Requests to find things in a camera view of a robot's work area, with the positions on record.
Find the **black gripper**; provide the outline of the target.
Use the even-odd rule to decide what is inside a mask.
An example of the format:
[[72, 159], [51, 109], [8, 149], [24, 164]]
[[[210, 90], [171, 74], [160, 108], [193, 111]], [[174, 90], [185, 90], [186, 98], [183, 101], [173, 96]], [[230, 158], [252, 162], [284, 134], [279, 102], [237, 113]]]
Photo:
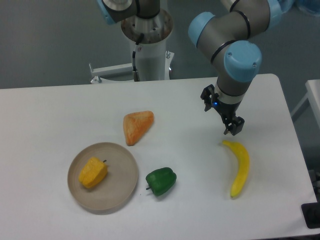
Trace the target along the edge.
[[240, 102], [233, 104], [224, 103], [218, 97], [219, 94], [215, 93], [215, 87], [212, 84], [205, 87], [200, 95], [205, 105], [204, 111], [207, 112], [211, 108], [214, 108], [221, 116], [222, 122], [225, 125], [223, 134], [235, 136], [242, 131], [245, 123], [242, 117], [236, 116], [236, 110]]

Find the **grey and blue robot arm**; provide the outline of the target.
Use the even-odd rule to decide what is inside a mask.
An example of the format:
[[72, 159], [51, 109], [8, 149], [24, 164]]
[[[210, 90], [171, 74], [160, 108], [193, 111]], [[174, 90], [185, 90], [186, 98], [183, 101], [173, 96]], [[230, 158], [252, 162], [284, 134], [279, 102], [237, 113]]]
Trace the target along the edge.
[[[164, 80], [166, 40], [173, 21], [158, 0], [99, 0], [107, 24], [121, 24], [130, 42], [133, 79]], [[215, 109], [225, 125], [225, 133], [236, 135], [244, 119], [236, 110], [252, 80], [258, 74], [262, 53], [249, 39], [278, 24], [282, 10], [276, 0], [227, 0], [228, 14], [216, 17], [210, 12], [197, 15], [188, 27], [193, 45], [216, 69], [216, 84], [201, 93], [205, 109]]]

